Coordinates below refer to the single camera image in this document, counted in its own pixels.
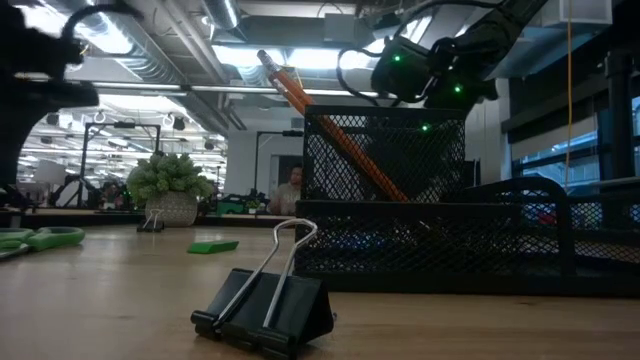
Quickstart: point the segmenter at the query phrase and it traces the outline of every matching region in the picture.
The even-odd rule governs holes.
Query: person
[[[274,215],[295,215],[296,201],[300,200],[301,185],[302,165],[296,164],[291,169],[289,182],[280,185],[271,197],[269,212]]]

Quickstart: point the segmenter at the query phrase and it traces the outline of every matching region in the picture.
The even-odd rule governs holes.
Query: wooden table
[[[269,229],[88,228],[83,247],[0,263],[0,359],[259,359],[189,323],[233,267],[253,268]],[[192,241],[239,240],[191,255]],[[270,271],[278,271],[289,233]],[[638,359],[633,300],[332,293],[332,334],[303,359]]]

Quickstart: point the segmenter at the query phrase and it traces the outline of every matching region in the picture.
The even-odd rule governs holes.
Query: green eraser
[[[192,254],[215,254],[235,250],[237,247],[237,241],[204,241],[191,244],[187,252]]]

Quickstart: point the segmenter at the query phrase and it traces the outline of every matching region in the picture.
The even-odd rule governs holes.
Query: potted plant
[[[152,155],[149,161],[138,161],[127,187],[136,205],[145,205],[147,217],[150,210],[159,209],[165,226],[190,226],[198,214],[197,197],[213,192],[200,172],[202,168],[194,166],[186,154]]]
[[[247,201],[247,208],[249,209],[249,214],[255,214],[260,208],[260,201],[255,199]]]

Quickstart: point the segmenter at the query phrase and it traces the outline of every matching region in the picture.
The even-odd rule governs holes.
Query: metal wire handle
[[[240,290],[238,290],[238,292],[231,299],[231,301],[229,301],[227,306],[222,310],[222,312],[220,312],[220,315],[218,315],[218,320],[216,321],[216,323],[218,323],[218,324],[223,323],[227,319],[227,317],[229,317],[231,312],[240,303],[240,300],[242,300],[242,297],[245,295],[245,293],[249,289],[249,286],[251,286],[251,284],[255,281],[256,277],[262,272],[262,270],[264,270],[264,267],[267,266],[269,261],[271,261],[271,259],[273,258],[273,255],[275,255],[276,251],[278,251],[278,247],[280,246],[280,241],[278,239],[278,230],[280,229],[280,225],[282,225],[282,224],[279,224],[275,228],[273,228],[273,236],[272,236],[273,237],[273,248],[271,248],[271,251],[269,252],[269,255],[267,255],[267,257],[264,259],[262,264],[260,264],[260,266],[258,266],[253,271],[253,273],[251,273],[251,276],[249,276],[247,281],[244,282],[244,284],[242,285]]]
[[[164,210],[161,209],[150,209],[149,210],[149,218],[147,219],[147,221],[144,223],[144,225],[142,225],[142,228],[146,228],[147,225],[149,224],[149,221],[151,221],[151,217],[153,216],[153,228],[156,228],[156,224],[158,222],[158,215],[160,215]]]
[[[287,258],[287,262],[284,265],[284,270],[282,270],[282,274],[280,274],[280,280],[278,280],[278,285],[276,286],[276,291],[273,293],[273,298],[271,298],[271,304],[269,304],[269,310],[267,310],[267,316],[264,318],[263,327],[270,327],[271,319],[273,318],[273,314],[275,313],[276,307],[278,306],[278,301],[280,300],[280,295],[282,295],[282,289],[284,288],[284,282],[287,280],[287,276],[289,276],[289,271],[291,270],[291,264],[293,264],[293,258],[298,251],[299,248],[304,246],[309,240],[313,239],[318,232],[318,225],[314,222],[306,220],[306,219],[291,219],[278,224],[275,228],[273,228],[273,238],[276,241],[278,240],[278,231],[280,229],[286,228],[290,225],[306,225],[311,228],[309,234],[305,237],[297,241],[293,248],[291,248],[291,252],[289,253],[289,257]]]

